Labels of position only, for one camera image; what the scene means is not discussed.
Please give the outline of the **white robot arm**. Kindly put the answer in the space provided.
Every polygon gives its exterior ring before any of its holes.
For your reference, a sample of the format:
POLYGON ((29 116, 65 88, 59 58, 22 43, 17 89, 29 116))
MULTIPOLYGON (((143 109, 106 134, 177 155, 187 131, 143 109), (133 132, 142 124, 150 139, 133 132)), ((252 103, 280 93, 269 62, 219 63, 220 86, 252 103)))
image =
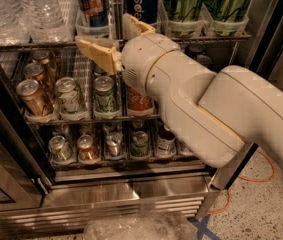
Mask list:
POLYGON ((254 72, 230 65, 215 73, 180 46, 127 15, 124 45, 78 35, 80 52, 159 105, 162 121, 205 164, 222 168, 246 143, 261 146, 283 169, 283 92, 254 72))

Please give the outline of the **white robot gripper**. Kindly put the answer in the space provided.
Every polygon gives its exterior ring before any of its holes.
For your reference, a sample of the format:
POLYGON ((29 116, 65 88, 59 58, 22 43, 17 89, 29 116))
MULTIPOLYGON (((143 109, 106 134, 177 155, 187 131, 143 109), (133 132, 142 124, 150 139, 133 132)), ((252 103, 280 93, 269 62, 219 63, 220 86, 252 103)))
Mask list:
POLYGON ((153 26, 125 13, 123 37, 129 41, 122 53, 118 43, 109 38, 77 35, 75 42, 85 57, 94 61, 108 74, 115 75, 122 70, 124 82, 146 96, 146 82, 151 68, 167 53, 180 49, 180 46, 168 37, 154 32, 153 26))

